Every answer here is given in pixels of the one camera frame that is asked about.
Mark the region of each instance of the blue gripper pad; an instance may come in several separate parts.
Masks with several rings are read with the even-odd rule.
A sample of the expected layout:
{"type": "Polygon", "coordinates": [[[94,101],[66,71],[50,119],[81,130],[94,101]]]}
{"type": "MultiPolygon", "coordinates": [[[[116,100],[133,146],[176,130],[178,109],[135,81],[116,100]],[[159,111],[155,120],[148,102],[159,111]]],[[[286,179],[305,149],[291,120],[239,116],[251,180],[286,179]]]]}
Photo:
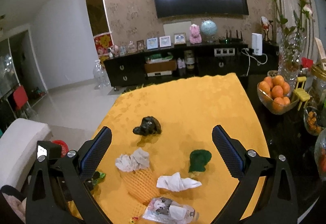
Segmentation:
{"type": "Polygon", "coordinates": [[[221,125],[213,128],[211,137],[231,176],[241,180],[244,176],[245,160],[240,156],[232,143],[238,145],[237,147],[242,154],[244,154],[243,151],[246,151],[246,149],[238,140],[231,139],[221,125]]]}
{"type": "Polygon", "coordinates": [[[81,146],[78,153],[79,176],[82,181],[92,178],[111,142],[111,130],[104,126],[94,139],[86,141],[81,146]]]}

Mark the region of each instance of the white wall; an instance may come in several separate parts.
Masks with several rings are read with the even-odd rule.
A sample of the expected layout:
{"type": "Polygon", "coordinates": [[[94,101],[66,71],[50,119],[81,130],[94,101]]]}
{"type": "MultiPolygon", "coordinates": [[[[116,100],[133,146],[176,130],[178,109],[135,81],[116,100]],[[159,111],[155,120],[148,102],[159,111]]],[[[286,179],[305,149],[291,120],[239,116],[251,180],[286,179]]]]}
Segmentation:
{"type": "Polygon", "coordinates": [[[98,58],[85,0],[49,0],[31,24],[36,58],[48,89],[93,78],[98,58]]]}
{"type": "Polygon", "coordinates": [[[35,64],[28,32],[25,33],[25,36],[22,40],[22,50],[25,55],[25,61],[21,60],[22,71],[24,74],[25,82],[28,85],[25,89],[32,90],[38,87],[41,91],[45,91],[35,64]]]}

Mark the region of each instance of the white board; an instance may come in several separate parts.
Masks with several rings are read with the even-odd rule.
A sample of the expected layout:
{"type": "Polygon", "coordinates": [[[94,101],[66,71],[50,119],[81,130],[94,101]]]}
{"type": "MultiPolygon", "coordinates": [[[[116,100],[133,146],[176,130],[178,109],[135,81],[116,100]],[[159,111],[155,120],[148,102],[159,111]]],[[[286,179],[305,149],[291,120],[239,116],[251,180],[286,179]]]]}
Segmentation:
{"type": "Polygon", "coordinates": [[[186,40],[189,41],[191,21],[182,21],[175,23],[163,24],[165,36],[170,35],[171,42],[174,43],[175,33],[185,33],[186,40]]]}

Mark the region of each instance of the box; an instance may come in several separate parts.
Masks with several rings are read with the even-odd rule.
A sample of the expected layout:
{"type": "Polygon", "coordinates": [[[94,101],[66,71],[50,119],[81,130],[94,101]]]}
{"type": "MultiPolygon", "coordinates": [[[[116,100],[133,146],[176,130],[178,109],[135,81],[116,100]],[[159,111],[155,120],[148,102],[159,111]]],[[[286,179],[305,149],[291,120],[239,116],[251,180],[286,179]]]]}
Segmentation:
{"type": "Polygon", "coordinates": [[[177,69],[177,61],[175,59],[172,59],[170,61],[165,61],[165,62],[145,64],[146,73],[174,71],[176,69],[177,69]]]}
{"type": "Polygon", "coordinates": [[[169,70],[169,71],[147,73],[148,77],[167,76],[167,75],[172,75],[172,71],[169,70]]]}

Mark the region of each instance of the white tissue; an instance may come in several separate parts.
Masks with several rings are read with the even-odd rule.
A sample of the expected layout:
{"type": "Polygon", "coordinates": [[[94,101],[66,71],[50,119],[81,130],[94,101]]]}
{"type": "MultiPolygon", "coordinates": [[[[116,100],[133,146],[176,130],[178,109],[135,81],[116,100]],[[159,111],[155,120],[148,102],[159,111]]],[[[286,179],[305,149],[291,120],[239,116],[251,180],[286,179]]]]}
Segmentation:
{"type": "Polygon", "coordinates": [[[172,176],[160,176],[156,187],[165,188],[170,191],[178,192],[201,186],[202,183],[191,178],[181,178],[180,173],[176,172],[172,176]]]}
{"type": "Polygon", "coordinates": [[[115,165],[121,171],[131,172],[133,170],[149,168],[149,153],[143,151],[141,147],[130,156],[121,154],[115,160],[115,165]]]}

